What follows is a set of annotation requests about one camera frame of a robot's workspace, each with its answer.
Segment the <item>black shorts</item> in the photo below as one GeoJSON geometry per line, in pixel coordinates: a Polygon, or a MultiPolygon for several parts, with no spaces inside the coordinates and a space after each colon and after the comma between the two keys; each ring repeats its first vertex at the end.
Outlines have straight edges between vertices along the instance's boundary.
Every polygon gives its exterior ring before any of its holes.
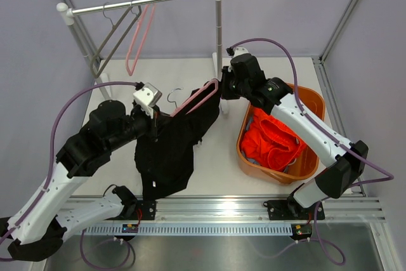
{"type": "Polygon", "coordinates": [[[194,170],[193,146],[217,120],[220,97],[218,90],[193,112],[187,114],[189,105],[174,117],[168,116],[157,143],[145,136],[137,139],[134,160],[144,200],[154,201],[187,188],[194,170]]]}

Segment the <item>pink hanger with black shorts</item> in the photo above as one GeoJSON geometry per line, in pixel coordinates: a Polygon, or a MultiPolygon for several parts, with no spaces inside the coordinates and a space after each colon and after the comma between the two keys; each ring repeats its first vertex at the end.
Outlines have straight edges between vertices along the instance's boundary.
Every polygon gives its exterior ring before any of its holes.
{"type": "Polygon", "coordinates": [[[174,117],[183,109],[187,108],[189,105],[192,107],[187,111],[187,114],[193,112],[195,109],[199,108],[204,102],[206,102],[210,97],[218,92],[219,89],[219,80],[212,79],[205,83],[203,87],[199,88],[195,93],[192,93],[179,107],[176,107],[174,112],[170,117],[174,117]]]}

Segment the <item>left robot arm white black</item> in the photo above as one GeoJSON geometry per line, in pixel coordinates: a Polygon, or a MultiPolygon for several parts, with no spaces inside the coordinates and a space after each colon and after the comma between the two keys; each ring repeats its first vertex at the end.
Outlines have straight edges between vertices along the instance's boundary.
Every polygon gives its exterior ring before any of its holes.
{"type": "Polygon", "coordinates": [[[1,219],[1,239],[11,239],[10,260],[42,261],[55,254],[79,231],[110,218],[127,220],[138,214],[137,198],[125,186],[88,207],[61,212],[67,199],[110,161],[112,152],[143,136],[157,134],[158,106],[149,114],[135,104],[126,113],[117,100],[102,102],[89,121],[71,136],[52,160],[52,174],[15,215],[1,219]]]}

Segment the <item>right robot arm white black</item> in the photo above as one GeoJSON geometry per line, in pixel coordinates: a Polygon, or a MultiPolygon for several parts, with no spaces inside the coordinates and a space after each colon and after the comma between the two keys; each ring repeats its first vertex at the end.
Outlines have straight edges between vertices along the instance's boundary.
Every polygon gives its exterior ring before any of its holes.
{"type": "Polygon", "coordinates": [[[369,148],[361,140],[353,143],[336,133],[302,104],[298,94],[278,77],[267,78],[250,53],[234,56],[222,69],[222,97],[247,99],[289,127],[314,151],[325,169],[296,188],[286,199],[288,213],[302,218],[327,197],[340,198],[365,167],[369,148]]]}

